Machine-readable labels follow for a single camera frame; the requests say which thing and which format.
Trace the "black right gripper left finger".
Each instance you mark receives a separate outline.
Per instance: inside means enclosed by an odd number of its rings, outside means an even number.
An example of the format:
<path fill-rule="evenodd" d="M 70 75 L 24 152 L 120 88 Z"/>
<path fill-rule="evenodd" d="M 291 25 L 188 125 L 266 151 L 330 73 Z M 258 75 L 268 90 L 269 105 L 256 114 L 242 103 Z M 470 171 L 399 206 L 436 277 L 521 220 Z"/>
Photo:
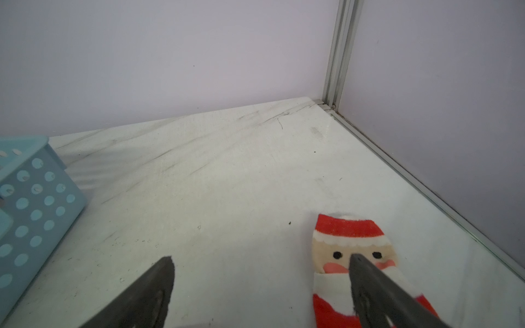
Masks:
<path fill-rule="evenodd" d="M 174 263 L 165 256 L 82 326 L 163 327 L 174 281 Z"/>

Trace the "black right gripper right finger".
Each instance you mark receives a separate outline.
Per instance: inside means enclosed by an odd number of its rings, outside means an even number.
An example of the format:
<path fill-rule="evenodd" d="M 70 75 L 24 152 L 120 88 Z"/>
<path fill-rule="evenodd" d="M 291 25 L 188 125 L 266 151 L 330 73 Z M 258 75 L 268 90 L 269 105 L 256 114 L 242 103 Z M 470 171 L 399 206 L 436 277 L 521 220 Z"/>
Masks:
<path fill-rule="evenodd" d="M 443 328 L 448 326 L 362 254 L 351 255 L 349 279 L 354 309 L 362 327 Z"/>

